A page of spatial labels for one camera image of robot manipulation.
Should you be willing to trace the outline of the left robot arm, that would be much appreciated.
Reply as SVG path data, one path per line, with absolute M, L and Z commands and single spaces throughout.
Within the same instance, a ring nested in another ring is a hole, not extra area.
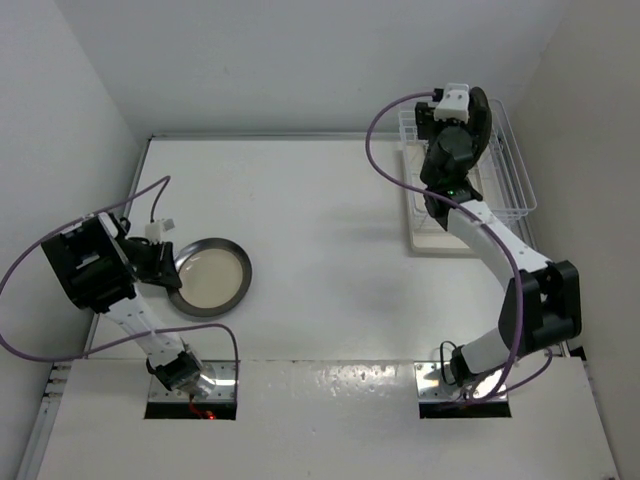
M 41 248 L 59 283 L 79 309 L 89 309 L 132 336 L 148 372 L 169 391 L 205 395 L 204 365 L 165 324 L 143 296 L 142 284 L 182 286 L 171 242 L 130 237 L 130 224 L 112 214 L 85 219 L 45 240 Z

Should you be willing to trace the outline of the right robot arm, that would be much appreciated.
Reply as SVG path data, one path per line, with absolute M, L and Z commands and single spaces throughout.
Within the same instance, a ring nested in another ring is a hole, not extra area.
M 486 101 L 472 101 L 464 117 L 419 102 L 414 116 L 417 137 L 426 144 L 420 179 L 428 215 L 483 260 L 505 293 L 496 327 L 452 351 L 443 376 L 463 387 L 576 337 L 582 328 L 579 273 L 571 262 L 553 262 L 529 248 L 469 180 L 492 135 Z

